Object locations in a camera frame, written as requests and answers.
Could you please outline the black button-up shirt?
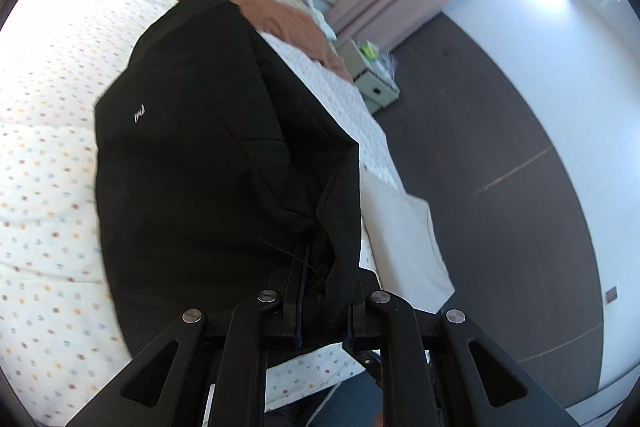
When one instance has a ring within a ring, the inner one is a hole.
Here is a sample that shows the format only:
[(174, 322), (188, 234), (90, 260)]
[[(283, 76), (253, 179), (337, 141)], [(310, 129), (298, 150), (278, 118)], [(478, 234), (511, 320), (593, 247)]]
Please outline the black button-up shirt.
[(359, 147), (230, 0), (180, 0), (94, 110), (96, 210), (131, 353), (306, 269), (303, 345), (355, 294)]

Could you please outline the folded cream blanket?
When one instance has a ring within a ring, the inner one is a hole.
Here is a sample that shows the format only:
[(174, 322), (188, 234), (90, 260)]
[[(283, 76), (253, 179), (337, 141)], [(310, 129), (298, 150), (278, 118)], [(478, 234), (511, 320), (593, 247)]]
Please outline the folded cream blanket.
[(414, 309), (437, 313), (454, 295), (454, 284), (427, 202), (363, 169), (360, 205), (381, 288)]

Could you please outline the white bedside drawer cabinet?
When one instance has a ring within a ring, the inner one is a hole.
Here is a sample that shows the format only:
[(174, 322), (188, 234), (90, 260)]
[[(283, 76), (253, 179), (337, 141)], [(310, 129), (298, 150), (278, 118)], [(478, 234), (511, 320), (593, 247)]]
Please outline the white bedside drawer cabinet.
[(371, 114), (394, 103), (400, 97), (395, 81), (395, 57), (380, 50), (376, 61), (368, 61), (360, 52), (359, 40), (348, 39), (337, 48), (349, 75), (356, 84)]

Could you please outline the green item on cabinet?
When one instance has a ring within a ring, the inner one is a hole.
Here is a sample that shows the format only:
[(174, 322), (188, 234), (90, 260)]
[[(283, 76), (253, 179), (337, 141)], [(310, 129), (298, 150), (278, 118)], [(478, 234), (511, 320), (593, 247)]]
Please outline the green item on cabinet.
[(378, 57), (380, 56), (380, 49), (378, 48), (378, 46), (370, 41), (361, 41), (359, 43), (359, 49), (360, 52), (362, 53), (362, 55), (368, 60), (368, 61), (376, 61), (378, 59)]

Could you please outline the white polka dot bedsheet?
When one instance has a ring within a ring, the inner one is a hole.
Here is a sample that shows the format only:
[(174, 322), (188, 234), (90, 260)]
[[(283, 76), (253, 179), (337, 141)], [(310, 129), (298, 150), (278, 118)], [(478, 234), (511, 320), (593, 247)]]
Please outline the white polka dot bedsheet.
[(1, 366), (66, 424), (129, 361), (94, 207), (93, 107), (172, 0), (18, 0), (1, 31)]

